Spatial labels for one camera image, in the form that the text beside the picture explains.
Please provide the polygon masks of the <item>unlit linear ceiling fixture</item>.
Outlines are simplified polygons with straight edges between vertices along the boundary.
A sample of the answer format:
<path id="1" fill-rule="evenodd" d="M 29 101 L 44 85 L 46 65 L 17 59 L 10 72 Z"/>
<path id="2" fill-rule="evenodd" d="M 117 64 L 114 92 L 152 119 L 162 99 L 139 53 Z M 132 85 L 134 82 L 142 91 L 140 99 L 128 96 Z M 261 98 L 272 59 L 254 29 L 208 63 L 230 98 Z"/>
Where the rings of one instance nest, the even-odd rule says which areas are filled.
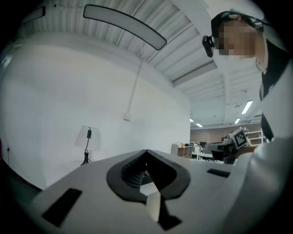
<path id="1" fill-rule="evenodd" d="M 206 63 L 191 69 L 190 71 L 187 71 L 181 75 L 179 75 L 178 77 L 172 79 L 172 84 L 174 86 L 178 86 L 182 83 L 185 83 L 195 77 L 198 77 L 202 74 L 208 73 L 212 70 L 217 69 L 217 65 L 215 64 L 215 62 L 213 60 L 207 61 Z"/>

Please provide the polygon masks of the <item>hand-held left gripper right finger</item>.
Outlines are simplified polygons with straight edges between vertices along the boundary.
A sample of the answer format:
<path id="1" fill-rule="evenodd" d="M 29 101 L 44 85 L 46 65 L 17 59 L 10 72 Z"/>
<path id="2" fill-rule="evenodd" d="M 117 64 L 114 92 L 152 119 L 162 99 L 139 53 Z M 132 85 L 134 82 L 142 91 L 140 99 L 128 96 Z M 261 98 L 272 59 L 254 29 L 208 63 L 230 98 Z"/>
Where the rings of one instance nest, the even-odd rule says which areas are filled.
<path id="1" fill-rule="evenodd" d="M 237 199 L 246 157 L 236 164 L 184 159 L 148 150 L 147 169 L 159 185 L 161 213 L 147 234 L 243 234 L 244 209 Z"/>

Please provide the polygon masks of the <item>long ceiling light panel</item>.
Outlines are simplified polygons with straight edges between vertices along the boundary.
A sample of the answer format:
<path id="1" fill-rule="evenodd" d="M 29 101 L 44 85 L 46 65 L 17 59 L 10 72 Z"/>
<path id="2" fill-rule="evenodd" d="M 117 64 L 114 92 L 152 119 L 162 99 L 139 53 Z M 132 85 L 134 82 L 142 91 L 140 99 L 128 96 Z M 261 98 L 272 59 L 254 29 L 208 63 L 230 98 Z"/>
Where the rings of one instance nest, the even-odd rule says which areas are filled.
<path id="1" fill-rule="evenodd" d="M 157 51 L 167 44 L 167 40 L 146 23 L 118 10 L 88 4 L 84 8 L 83 17 L 119 27 L 140 38 Z"/>

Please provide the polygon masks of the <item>person's black cap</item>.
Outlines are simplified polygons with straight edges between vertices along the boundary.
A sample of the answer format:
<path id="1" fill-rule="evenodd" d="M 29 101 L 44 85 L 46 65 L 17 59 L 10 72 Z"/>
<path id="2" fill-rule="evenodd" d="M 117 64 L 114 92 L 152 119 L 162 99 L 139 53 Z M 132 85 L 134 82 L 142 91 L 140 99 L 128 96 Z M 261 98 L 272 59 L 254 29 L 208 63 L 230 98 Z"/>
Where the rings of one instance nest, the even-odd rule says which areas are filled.
<path id="1" fill-rule="evenodd" d="M 238 11 L 223 11 L 219 14 L 217 14 L 212 20 L 211 20 L 211 30 L 212 30 L 212 36 L 214 38 L 217 38 L 219 35 L 219 28 L 220 26 L 227 22 L 227 21 L 233 21 L 233 19 L 230 17 L 231 15 L 238 15 L 240 16 L 241 20 L 244 21 L 246 24 L 251 26 L 252 28 L 256 30 L 263 30 L 263 26 L 272 26 L 271 23 L 266 22 L 264 20 L 260 20 L 258 18 L 255 18 L 253 16 L 249 16 L 246 14 L 243 14 Z"/>

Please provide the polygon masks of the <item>person's black and white jacket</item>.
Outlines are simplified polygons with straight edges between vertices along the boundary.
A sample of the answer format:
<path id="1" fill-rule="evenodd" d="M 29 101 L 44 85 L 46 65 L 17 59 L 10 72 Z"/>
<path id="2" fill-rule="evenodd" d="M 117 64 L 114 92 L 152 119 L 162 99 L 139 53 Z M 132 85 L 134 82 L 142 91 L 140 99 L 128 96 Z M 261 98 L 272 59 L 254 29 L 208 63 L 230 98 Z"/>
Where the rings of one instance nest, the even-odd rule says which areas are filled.
<path id="1" fill-rule="evenodd" d="M 261 127 L 267 143 L 250 153 L 237 206 L 244 209 L 245 234 L 271 234 L 281 228 L 278 203 L 293 175 L 293 59 L 271 26 L 263 26 L 267 69 L 262 71 Z"/>

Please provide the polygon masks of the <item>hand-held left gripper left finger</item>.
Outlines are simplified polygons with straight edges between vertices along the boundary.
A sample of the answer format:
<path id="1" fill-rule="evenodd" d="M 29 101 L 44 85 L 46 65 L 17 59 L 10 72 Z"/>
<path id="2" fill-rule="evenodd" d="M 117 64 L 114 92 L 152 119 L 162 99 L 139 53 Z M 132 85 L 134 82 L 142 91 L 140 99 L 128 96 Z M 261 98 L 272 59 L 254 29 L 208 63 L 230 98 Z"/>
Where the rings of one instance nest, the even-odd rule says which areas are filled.
<path id="1" fill-rule="evenodd" d="M 83 165 L 39 193 L 30 206 L 36 225 L 46 234 L 160 234 L 160 225 L 141 203 L 127 202 L 108 186 L 107 171 L 135 155 L 120 154 Z M 82 193 L 60 227 L 42 214 L 68 189 Z"/>

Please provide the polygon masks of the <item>white wall conduit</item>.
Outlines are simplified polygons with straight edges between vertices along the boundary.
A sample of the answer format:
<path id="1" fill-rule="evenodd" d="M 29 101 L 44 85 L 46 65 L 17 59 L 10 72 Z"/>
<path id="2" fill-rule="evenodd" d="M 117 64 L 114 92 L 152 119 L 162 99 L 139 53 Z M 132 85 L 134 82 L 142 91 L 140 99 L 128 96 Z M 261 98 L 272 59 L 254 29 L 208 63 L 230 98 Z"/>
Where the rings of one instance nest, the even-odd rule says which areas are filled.
<path id="1" fill-rule="evenodd" d="M 129 102 L 129 105 L 128 105 L 127 113 L 130 113 L 130 111 L 131 111 L 131 106 L 132 106 L 132 102 L 133 102 L 133 98 L 134 98 L 134 94 L 135 94 L 137 82 L 138 82 L 138 79 L 139 79 L 139 75 L 141 73 L 142 64 L 143 64 L 143 57 L 141 56 L 140 65 L 139 65 L 138 71 L 136 73 L 136 78 L 135 78 L 135 82 L 134 82 L 134 85 L 133 85 L 132 93 L 131 93 L 131 96 L 130 96 L 130 102 Z"/>

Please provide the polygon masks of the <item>wooden cabinet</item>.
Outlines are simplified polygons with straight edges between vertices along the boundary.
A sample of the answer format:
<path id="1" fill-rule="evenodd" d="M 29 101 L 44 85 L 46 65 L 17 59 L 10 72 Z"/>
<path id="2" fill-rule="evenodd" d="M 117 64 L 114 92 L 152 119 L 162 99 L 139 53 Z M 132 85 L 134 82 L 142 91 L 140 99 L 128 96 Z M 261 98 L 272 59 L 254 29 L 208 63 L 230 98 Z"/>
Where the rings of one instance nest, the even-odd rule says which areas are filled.
<path id="1" fill-rule="evenodd" d="M 191 159 L 192 158 L 192 150 L 193 150 L 192 146 L 184 146 L 182 148 L 178 148 L 177 155 L 179 157 Z"/>

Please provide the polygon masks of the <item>white table lamp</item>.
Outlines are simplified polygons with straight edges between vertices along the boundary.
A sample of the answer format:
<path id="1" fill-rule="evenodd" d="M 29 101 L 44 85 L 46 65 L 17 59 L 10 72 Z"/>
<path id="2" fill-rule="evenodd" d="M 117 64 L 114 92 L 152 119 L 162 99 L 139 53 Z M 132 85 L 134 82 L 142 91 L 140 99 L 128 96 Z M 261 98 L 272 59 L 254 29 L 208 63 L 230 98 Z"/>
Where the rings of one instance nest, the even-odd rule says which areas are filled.
<path id="1" fill-rule="evenodd" d="M 83 125 L 75 140 L 75 146 L 83 150 L 83 162 L 81 165 L 91 162 L 89 154 L 101 148 L 101 135 L 98 128 Z"/>

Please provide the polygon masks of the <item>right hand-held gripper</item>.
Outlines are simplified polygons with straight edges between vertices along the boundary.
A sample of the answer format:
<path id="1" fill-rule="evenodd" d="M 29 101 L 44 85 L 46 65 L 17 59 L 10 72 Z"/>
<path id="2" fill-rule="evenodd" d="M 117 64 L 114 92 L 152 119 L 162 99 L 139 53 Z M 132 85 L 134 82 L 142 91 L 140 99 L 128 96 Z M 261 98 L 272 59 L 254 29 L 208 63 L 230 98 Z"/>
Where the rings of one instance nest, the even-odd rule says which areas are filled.
<path id="1" fill-rule="evenodd" d="M 226 135 L 220 143 L 206 144 L 205 149 L 212 152 L 215 160 L 223 161 L 225 164 L 234 164 L 235 153 L 239 148 L 245 146 L 247 142 L 244 129 L 240 128 Z"/>

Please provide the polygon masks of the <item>person's right forearm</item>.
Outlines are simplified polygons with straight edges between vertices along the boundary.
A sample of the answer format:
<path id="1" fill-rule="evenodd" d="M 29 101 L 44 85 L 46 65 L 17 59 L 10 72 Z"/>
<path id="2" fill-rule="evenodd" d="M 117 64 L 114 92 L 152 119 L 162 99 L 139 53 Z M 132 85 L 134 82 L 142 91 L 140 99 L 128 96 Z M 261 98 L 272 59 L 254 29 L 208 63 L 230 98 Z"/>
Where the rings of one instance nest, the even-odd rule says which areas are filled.
<path id="1" fill-rule="evenodd" d="M 235 159 L 237 159 L 239 156 L 246 154 L 246 153 L 253 153 L 254 150 L 257 148 L 257 146 L 243 146 L 237 150 L 235 153 Z"/>

